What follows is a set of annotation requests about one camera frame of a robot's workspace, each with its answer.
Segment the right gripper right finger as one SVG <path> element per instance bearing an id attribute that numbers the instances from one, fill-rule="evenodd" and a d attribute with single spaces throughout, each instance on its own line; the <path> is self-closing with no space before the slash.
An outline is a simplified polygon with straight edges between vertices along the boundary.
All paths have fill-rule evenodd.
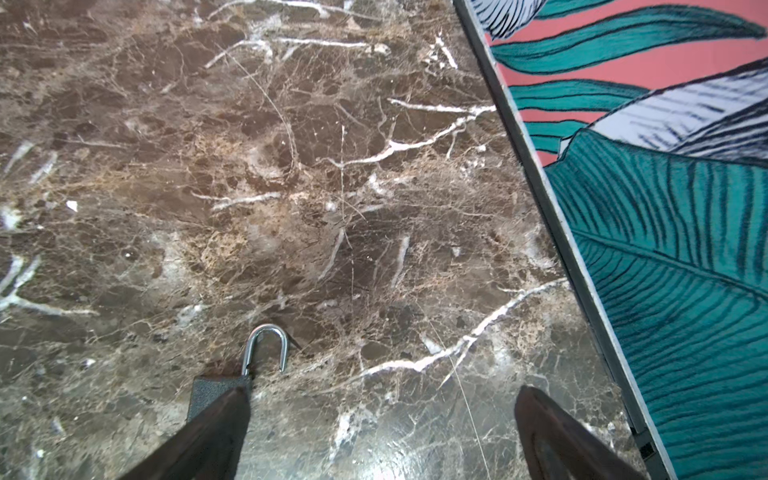
<path id="1" fill-rule="evenodd" d="M 520 388 L 514 414 L 533 479 L 643 477 L 538 388 Z"/>

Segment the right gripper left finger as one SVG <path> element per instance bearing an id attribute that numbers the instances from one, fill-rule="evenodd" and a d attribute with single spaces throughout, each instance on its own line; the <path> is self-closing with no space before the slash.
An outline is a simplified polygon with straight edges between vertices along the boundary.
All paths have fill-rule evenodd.
<path id="1" fill-rule="evenodd" d="M 122 479 L 233 479 L 250 414 L 245 389 L 229 389 Z"/>

